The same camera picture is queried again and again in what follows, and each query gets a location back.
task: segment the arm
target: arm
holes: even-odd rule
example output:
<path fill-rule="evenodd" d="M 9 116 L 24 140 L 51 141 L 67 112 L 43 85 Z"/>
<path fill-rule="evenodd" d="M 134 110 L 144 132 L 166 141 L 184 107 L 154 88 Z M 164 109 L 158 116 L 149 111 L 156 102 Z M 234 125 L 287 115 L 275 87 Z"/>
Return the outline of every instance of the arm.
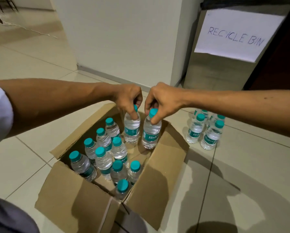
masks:
<path fill-rule="evenodd" d="M 26 78 L 0 80 L 13 110 L 8 137 L 51 122 L 100 101 L 111 100 L 137 118 L 133 103 L 142 102 L 142 91 L 134 84 L 80 83 Z"/>
<path fill-rule="evenodd" d="M 158 106 L 152 123 L 181 108 L 206 109 L 290 137 L 290 90 L 202 91 L 158 83 L 145 101 L 145 113 Z"/>

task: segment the person's right hand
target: person's right hand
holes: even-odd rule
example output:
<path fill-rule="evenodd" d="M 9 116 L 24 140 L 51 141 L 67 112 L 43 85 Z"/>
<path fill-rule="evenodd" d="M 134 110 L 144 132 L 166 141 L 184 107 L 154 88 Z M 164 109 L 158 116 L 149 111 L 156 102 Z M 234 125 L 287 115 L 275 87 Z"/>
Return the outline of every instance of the person's right hand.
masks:
<path fill-rule="evenodd" d="M 145 114 L 148 115 L 151 108 L 158 108 L 158 112 L 151 119 L 152 124 L 176 113 L 183 108 L 185 89 L 175 88 L 159 82 L 152 87 L 145 101 Z"/>

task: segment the person's right arm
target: person's right arm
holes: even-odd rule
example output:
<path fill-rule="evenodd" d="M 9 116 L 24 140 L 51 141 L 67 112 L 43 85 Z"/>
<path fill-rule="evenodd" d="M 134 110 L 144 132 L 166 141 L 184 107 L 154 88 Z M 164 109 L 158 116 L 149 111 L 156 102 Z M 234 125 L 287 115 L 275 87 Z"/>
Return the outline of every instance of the person's right arm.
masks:
<path fill-rule="evenodd" d="M 158 83 L 145 101 L 145 113 L 158 107 L 153 124 L 181 108 L 194 107 L 290 137 L 290 90 L 203 91 Z"/>

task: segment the cardboard box flap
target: cardboard box flap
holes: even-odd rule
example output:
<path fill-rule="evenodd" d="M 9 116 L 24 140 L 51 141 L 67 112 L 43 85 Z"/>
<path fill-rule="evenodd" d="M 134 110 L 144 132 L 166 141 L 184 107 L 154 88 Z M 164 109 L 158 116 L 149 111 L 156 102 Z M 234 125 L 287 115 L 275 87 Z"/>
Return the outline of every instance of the cardboard box flap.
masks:
<path fill-rule="evenodd" d="M 35 208 L 65 233 L 108 233 L 120 202 L 61 161 L 54 164 Z"/>
<path fill-rule="evenodd" d="M 189 145 L 168 124 L 125 204 L 158 230 Z"/>
<path fill-rule="evenodd" d="M 78 139 L 97 121 L 103 117 L 106 113 L 117 114 L 119 110 L 116 107 L 115 103 L 108 103 L 103 105 L 98 111 L 93 115 L 87 118 L 79 127 L 75 129 L 64 141 L 62 141 L 56 148 L 54 148 L 50 153 L 56 158 L 59 159 L 61 156 L 74 144 Z"/>

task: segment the person's left hand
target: person's left hand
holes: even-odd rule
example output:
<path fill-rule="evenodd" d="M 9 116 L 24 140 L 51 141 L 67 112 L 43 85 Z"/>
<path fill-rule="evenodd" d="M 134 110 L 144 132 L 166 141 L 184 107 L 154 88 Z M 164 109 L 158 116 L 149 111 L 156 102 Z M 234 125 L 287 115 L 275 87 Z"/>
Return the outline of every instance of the person's left hand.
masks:
<path fill-rule="evenodd" d="M 136 120 L 137 113 L 134 105 L 139 108 L 143 101 L 141 87 L 135 84 L 115 84 L 113 92 L 111 101 L 115 102 L 120 109 L 127 111 L 133 120 Z"/>

